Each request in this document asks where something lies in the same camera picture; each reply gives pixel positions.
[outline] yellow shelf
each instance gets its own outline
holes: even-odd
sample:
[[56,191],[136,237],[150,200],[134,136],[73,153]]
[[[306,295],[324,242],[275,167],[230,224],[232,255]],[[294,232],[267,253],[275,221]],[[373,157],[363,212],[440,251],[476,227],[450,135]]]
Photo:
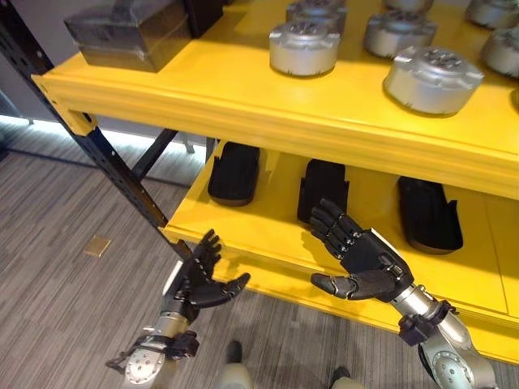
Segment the yellow shelf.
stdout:
[[333,160],[385,173],[519,199],[519,115],[514,82],[484,68],[489,31],[459,7],[435,4],[435,45],[454,49],[486,73],[466,107],[425,118],[384,96],[390,62],[362,48],[375,0],[351,2],[335,70],[295,79],[268,66],[268,33],[291,0],[236,1],[200,40],[159,73],[89,66],[78,54],[35,77],[78,134],[70,111],[101,114]]
[[[194,242],[209,229],[215,229],[224,245],[225,261],[217,271],[220,278],[230,279],[247,270],[252,274],[254,290],[395,330],[398,318],[391,307],[374,300],[335,301],[310,284],[312,272],[344,274],[344,270],[312,237],[306,225],[297,221],[299,181],[308,161],[302,156],[262,150],[252,203],[222,207],[207,192],[211,160],[162,232],[172,242],[179,238]],[[508,277],[510,282],[517,282],[519,269],[513,264],[519,250],[504,246],[497,251],[500,258],[496,256],[485,212],[486,201],[493,196],[445,187],[449,199],[459,200],[465,245],[455,253],[434,256],[417,252],[403,237],[397,213],[397,176],[347,167],[346,177],[350,181],[348,213],[364,228],[373,227],[382,233],[408,262],[418,283],[460,308],[474,320],[479,333],[498,334],[503,332],[502,328],[508,328],[504,331],[506,336],[515,334],[517,338],[519,318],[513,317],[509,307],[517,304],[519,295],[506,293],[512,290],[504,289],[500,269],[504,263],[510,263]],[[488,339],[481,335],[479,341],[485,344]],[[514,352],[509,342],[499,343],[495,349],[490,348],[491,341],[487,343],[488,355],[519,363],[517,347]]]
[[[214,276],[218,280],[229,281],[244,272],[252,274],[247,284],[250,290],[398,332],[400,316],[390,305],[379,301],[344,301],[330,296],[311,286],[306,273],[288,272],[278,265],[231,255],[218,263]],[[479,352],[500,361],[519,363],[517,326],[505,321],[493,321],[464,309],[459,311]]]

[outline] gray pants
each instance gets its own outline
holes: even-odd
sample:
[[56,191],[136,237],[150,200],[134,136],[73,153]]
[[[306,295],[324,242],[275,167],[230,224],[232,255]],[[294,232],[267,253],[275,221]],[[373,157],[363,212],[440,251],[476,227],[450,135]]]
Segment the gray pants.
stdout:
[[[228,363],[225,365],[213,389],[254,389],[251,376],[247,368],[241,363]],[[351,378],[339,378],[332,389],[365,389],[360,383]]]

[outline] robotic thumb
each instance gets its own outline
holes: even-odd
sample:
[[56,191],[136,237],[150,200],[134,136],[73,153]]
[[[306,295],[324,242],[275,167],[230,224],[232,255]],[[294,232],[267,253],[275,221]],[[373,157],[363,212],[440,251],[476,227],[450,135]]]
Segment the robotic thumb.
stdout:
[[358,290],[357,284],[346,277],[331,277],[314,273],[311,275],[310,281],[317,288],[339,298],[349,298],[352,293]]

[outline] black shoe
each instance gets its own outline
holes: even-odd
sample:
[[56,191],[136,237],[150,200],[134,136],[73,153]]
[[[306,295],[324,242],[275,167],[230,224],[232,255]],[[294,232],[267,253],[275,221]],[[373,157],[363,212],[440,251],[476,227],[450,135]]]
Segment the black shoe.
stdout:
[[231,340],[227,344],[226,363],[242,363],[242,344],[237,340]]
[[340,378],[351,378],[350,371],[346,369],[344,366],[339,366],[333,371],[332,375],[332,384],[330,385],[330,389],[332,389],[333,384]]

